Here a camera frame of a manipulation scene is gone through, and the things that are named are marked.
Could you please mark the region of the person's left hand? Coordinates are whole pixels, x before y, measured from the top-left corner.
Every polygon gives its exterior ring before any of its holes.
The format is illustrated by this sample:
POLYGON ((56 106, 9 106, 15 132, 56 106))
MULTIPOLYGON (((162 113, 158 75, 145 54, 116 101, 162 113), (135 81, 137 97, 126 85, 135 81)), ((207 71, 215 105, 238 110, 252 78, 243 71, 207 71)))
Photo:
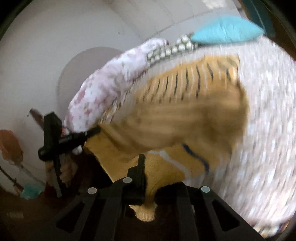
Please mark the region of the person's left hand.
MULTIPOLYGON (((47 178, 47 184, 49 186, 53 186, 53 176, 52 171, 54 170, 53 162, 46 162, 45 163, 45 171, 46 171, 46 178, 47 178)), ((61 165, 61 175, 59 176, 59 179, 63 183, 68 183, 71 181, 71 179, 74 177, 78 169, 77 164, 71 159, 70 156, 66 156, 66 161, 61 165)))

